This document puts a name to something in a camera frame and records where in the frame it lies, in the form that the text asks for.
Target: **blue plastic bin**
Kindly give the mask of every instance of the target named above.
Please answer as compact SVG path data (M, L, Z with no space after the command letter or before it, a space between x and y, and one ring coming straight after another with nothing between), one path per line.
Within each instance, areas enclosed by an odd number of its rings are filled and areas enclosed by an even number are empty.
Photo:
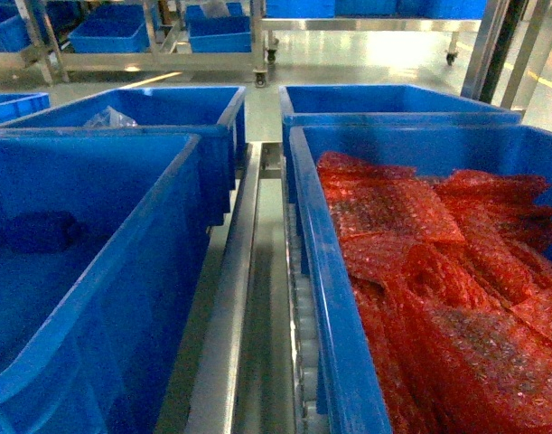
M440 20L480 20L487 0L431 0L426 4L426 18Z
M0 433L152 432L209 241L199 149L0 134L0 229L52 210L88 227L63 253L0 245Z
M486 0L398 0L398 13L403 17L480 20L485 7Z
M393 15L397 0L336 0L336 15Z
M498 125L520 115L472 99L409 85L282 86L284 155L291 127L308 125ZM291 197L294 178L288 173Z
M14 5L0 5L0 52L19 52L31 44L26 25Z
M297 203L313 284L323 383L332 432L389 433L386 410L315 162L337 151L419 175L470 168L543 175L552 184L552 134L523 126L294 127ZM539 203L552 206L552 188ZM552 260L552 247L547 251Z
M0 123L31 115L50 106L48 93L0 93Z
M144 52L149 47L145 22L93 19L69 35L75 52Z
M7 122L4 128L64 128L72 131L107 107L131 117L138 130L198 134L206 170L203 191L210 199L211 225L229 212L229 189L235 188L235 162L243 157L246 133L245 88L184 87L110 90L65 106Z
M251 52L248 16L230 16L190 22L193 52Z
M266 0L267 18L333 18L335 0Z
M226 4L231 16L243 16L243 6L240 2L229 2ZM203 10L199 5L188 5L185 8L184 20L186 24L196 20L206 20Z

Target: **metal cart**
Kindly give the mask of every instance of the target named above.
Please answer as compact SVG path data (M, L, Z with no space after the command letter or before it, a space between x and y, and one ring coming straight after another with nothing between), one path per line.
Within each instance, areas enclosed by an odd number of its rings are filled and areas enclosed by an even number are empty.
M480 20L430 20L424 18L325 18L285 19L264 18L262 27L267 31L267 62L276 62L279 41L274 31L348 31L348 32L452 32L446 53L446 62L452 66L458 51L459 33L478 32Z

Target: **metal leg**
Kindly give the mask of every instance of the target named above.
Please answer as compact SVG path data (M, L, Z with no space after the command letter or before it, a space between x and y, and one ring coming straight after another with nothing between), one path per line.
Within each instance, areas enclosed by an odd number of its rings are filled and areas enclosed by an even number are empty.
M49 15L47 14L47 4L46 4L45 0L42 0L42 8L43 8L42 22L43 22L44 27L47 31L47 34L49 35L49 41L51 43L52 52L55 53L55 56L57 58L57 65L59 67L59 73L61 74L63 82L68 83L70 81L69 80L69 74L67 73L67 71L65 71L65 68L63 66L61 47L59 46L59 42L57 40L57 36L55 34L55 31L52 28L51 19L49 18Z
M49 59L49 53L47 53L47 47L42 39L41 29L37 24L33 10L34 7L41 7L41 5L39 3L32 5L31 2L26 2L25 0L15 0L15 3L19 15L23 18L26 25L26 30L31 38L31 42L37 50L37 57L40 61L43 61L43 63L41 63L42 77L45 82L51 86L53 84L51 59Z
M458 44L458 37L460 34L458 32L453 32L452 39L450 40L450 45L448 45L448 52L446 53L446 63L448 66L453 66L456 57L458 57L458 50L456 45Z
M266 42L262 30L263 2L249 0L251 12L251 51L253 55L256 86L263 88L267 85L267 66L265 59Z
M464 79L462 96L480 99L510 0L489 0Z
M538 0L502 98L504 108L525 113L551 49L552 0Z
M155 26L153 22L153 15L151 14L151 6L153 5L151 0L143 1L143 14L145 16L145 24L147 26L147 35L149 36L149 50L153 56L155 64L158 61L157 39L155 35Z
M273 65L276 63L276 52L279 40L274 37L274 31L267 31L267 64Z

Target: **floor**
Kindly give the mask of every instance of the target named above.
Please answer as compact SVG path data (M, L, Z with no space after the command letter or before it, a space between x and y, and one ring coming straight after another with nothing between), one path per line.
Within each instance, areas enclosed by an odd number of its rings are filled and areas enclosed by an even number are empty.
M277 33L280 40L271 83L256 89L251 74L184 73L153 86L245 84L247 139L281 140L278 86L296 83L414 83L459 94L470 60L474 34L463 34L460 55L453 67L445 62L449 33ZM508 63L514 61L514 50ZM505 68L500 90L506 86ZM152 78L156 74L72 74L71 84L47 88L37 67L27 71L0 71L0 92L48 91L53 106L93 93ZM524 122L552 131L552 53L543 72L548 85L539 84ZM237 414L241 433L292 432L289 317L286 304L285 244L279 181L263 180L257 232L256 285L250 339L242 371L243 393ZM228 224L216 228L206 259L200 290L182 341L175 374L156 432L181 432L189 412L192 378L196 372L201 337L205 333Z

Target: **bin rim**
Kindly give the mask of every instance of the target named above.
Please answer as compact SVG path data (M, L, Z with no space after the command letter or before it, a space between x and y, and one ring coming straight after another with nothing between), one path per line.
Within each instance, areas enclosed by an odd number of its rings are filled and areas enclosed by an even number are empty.
M435 112L361 112L361 111L358 111L358 112L339 112L339 113L334 113L334 112L325 112L325 113L322 113L322 112L318 112L318 113L295 113L294 112L294 104L292 103L292 100L290 98L290 95L289 95L289 92L287 91L288 89L303 89L303 90L310 90L310 89L314 89L314 90L318 90L318 89L329 89L329 90L342 90L342 89L346 89L346 88L360 88L360 89L370 89L370 88L375 88L375 89L381 89L381 88L384 88L384 89L413 89L413 90L422 90L424 92L428 92L428 93L432 93L432 94L435 94L435 95L440 95L440 96L446 96L446 97L450 97L452 99L460 99L460 100L465 100L465 101L470 101L471 103L474 104L475 107L482 107L482 108L490 108L490 107L493 107L491 104L487 104L485 102L481 102L481 101L476 101L476 100L473 100L473 99L467 99L465 97L461 97L461 96L458 96L458 95L453 95L453 94L447 94L445 92L441 92L441 91L438 91L438 90L432 90L432 89L427 89L427 88L423 88L421 86L417 86L415 84L390 84L390 83L382 83L382 84L306 84L306 85L285 85L285 86L280 86L279 87L279 100L280 100L280 108L282 110L282 119L284 121L284 123L287 125L287 126L296 126L296 125L302 125L299 121L297 120L298 118L312 118L313 116L317 115L317 116L321 116L321 117L324 117L324 116L330 116L330 117L337 117L337 118L342 118L342 117L348 117L348 116L359 116L359 117L362 117L362 118L388 118L388 117L394 117L395 114L398 114L399 117L408 117L408 118L413 118L413 117L418 117L418 116L438 116L438 115L458 115L458 114L463 114L463 115L471 115L473 116L474 114L481 114L480 112L471 112L471 111L461 111L461 112L455 112L455 111L435 111ZM493 112L483 112L482 114L483 115L488 115L488 116L494 116L494 117L498 117L498 116L504 116L508 119L510 118L516 118L517 120L520 120L521 116L520 114L518 113L515 113L515 112L512 112L510 110L507 110L505 108L495 108L497 109L498 111L493 111Z
M39 117L39 116L41 116L41 117L46 116L46 115L52 116L52 112L54 110L67 109L69 107L76 107L77 104L80 104L82 101L87 101L87 100L94 99L94 98L100 98L100 97L102 97L104 95L108 95L110 93L118 93L118 92L142 93L146 96L149 96L149 94L152 93L154 90L170 90L170 91L181 91L181 90L199 90L199 91L233 90L234 94L231 97L231 100L229 101L228 105L221 112L220 118L217 120L217 122L215 124L191 124L191 125L180 125L180 126L173 126L173 125L168 125L168 126L163 126L163 125L161 125L161 126L159 126L159 125L139 126L137 128L134 128L136 130L144 129L145 132L152 132L152 131L157 131L158 128L161 131L165 131L168 128L185 128L185 127L193 127L193 128L195 128L195 127L198 127L198 128L209 127L210 130L211 130L213 127L217 127L218 130L220 130L220 133L218 133L218 134L222 134L227 130L229 125L231 125L233 122L235 122L237 112L238 112L239 108L241 107L241 105L244 103L244 100L245 100L245 97L246 97L246 88L244 86L173 86L173 87L162 87L162 88L146 87L146 88L132 88L132 89L125 89L125 87L123 87L123 88L118 88L118 89L104 90L100 93L95 93L93 95L89 95L89 96L81 98L81 99L76 99L74 101L70 101L70 102L67 102L65 104L53 107L53 108L47 108L45 110L38 111L37 113L33 113L32 115L28 115L28 116L24 116L24 117L19 118L19 119L4 122L4 123L0 124L0 129L4 129L4 128L8 128L9 130L10 129L15 129L15 130L30 129L30 130L37 130L37 131L41 131L41 130L53 130L53 131L54 130L65 130L65 131L78 130L78 129L81 129L81 127L12 127L12 125L13 125L14 122L16 122L18 120L25 121L25 120L30 120L32 118ZM124 129L129 129L129 128L127 128L127 127L92 128L93 131L99 131L99 130L102 130L102 129L103 130L118 130L118 131L120 131L120 130L124 130Z

